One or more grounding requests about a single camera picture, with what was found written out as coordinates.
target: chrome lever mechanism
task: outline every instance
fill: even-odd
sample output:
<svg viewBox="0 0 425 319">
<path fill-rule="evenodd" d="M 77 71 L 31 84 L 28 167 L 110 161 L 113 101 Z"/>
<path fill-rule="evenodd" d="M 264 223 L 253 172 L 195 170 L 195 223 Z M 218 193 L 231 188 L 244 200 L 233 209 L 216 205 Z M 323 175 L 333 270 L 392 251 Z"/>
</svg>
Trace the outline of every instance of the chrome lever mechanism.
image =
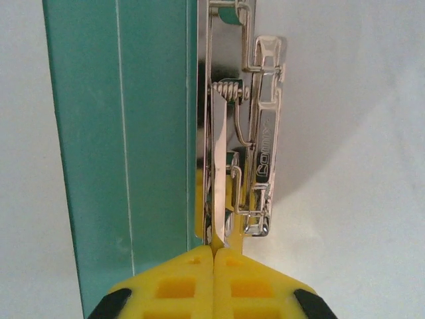
<svg viewBox="0 0 425 319">
<path fill-rule="evenodd" d="M 246 235 L 266 236 L 270 229 L 286 40 L 260 35 L 253 41 L 255 0 L 207 3 L 203 237 L 205 243 L 216 240 L 227 246 L 235 215 L 242 217 Z M 239 79 L 212 81 L 213 13 L 222 19 L 232 13 L 241 26 Z M 234 128 L 235 148 L 228 144 L 227 126 Z M 231 192 L 226 191 L 228 176 Z M 229 193 L 231 207 L 226 206 Z"/>
</svg>

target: white background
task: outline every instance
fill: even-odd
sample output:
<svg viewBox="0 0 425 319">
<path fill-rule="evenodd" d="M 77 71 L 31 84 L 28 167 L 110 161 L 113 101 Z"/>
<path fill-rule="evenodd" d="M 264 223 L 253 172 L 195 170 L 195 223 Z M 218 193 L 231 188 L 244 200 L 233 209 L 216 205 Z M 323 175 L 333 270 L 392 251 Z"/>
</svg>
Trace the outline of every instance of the white background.
<svg viewBox="0 0 425 319">
<path fill-rule="evenodd" d="M 0 10 L 0 317 L 79 318 L 41 1 Z M 271 233 L 339 318 L 425 318 L 425 3 L 258 2 L 289 40 Z"/>
<path fill-rule="evenodd" d="M 425 318 L 425 2 L 258 1 L 288 38 L 272 228 L 339 318 Z"/>
</svg>

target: metal clip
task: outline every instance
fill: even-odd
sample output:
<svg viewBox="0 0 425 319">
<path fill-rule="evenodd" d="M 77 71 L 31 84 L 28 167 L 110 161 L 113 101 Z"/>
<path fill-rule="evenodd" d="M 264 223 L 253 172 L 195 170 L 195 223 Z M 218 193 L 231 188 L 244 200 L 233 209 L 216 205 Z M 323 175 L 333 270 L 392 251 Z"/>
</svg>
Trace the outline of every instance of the metal clip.
<svg viewBox="0 0 425 319">
<path fill-rule="evenodd" d="M 205 134 L 200 137 L 204 142 L 203 238 L 206 243 L 215 240 L 225 247 L 237 229 L 237 215 L 242 217 L 245 235 L 266 236 L 270 229 L 286 40 L 261 35 L 252 41 L 255 0 L 207 3 Z M 234 10 L 242 29 L 240 66 L 235 67 L 240 78 L 213 82 L 212 71 L 220 63 L 214 64 L 212 33 L 221 9 Z M 228 109 L 232 110 L 231 119 Z M 227 127 L 231 126 L 237 137 L 234 148 L 228 139 Z M 227 176 L 231 177 L 231 192 L 226 188 Z M 231 207 L 226 206 L 229 193 Z"/>
</svg>

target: metal spring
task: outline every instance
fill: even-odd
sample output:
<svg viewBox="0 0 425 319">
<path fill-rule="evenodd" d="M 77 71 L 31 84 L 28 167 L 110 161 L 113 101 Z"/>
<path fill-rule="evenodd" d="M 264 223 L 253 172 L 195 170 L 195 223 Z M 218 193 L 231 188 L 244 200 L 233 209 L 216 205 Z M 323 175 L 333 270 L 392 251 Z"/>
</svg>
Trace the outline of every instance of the metal spring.
<svg viewBox="0 0 425 319">
<path fill-rule="evenodd" d="M 239 98 L 246 101 L 250 98 L 250 89 L 244 85 L 239 87 L 238 82 L 214 82 L 212 88 L 228 102 L 234 102 Z"/>
</svg>

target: black rubber edge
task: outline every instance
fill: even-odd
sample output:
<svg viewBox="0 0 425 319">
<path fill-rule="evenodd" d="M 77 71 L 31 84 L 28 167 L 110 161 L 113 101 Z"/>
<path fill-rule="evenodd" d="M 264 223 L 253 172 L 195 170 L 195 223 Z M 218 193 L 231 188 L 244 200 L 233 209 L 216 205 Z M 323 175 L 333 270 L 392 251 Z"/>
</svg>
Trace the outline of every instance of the black rubber edge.
<svg viewBox="0 0 425 319">
<path fill-rule="evenodd" d="M 119 289 L 106 295 L 87 319 L 118 319 L 130 296 L 131 290 L 128 288 Z"/>
<path fill-rule="evenodd" d="M 304 289 L 295 290 L 294 296 L 308 319 L 338 319 L 322 297 Z"/>
</svg>

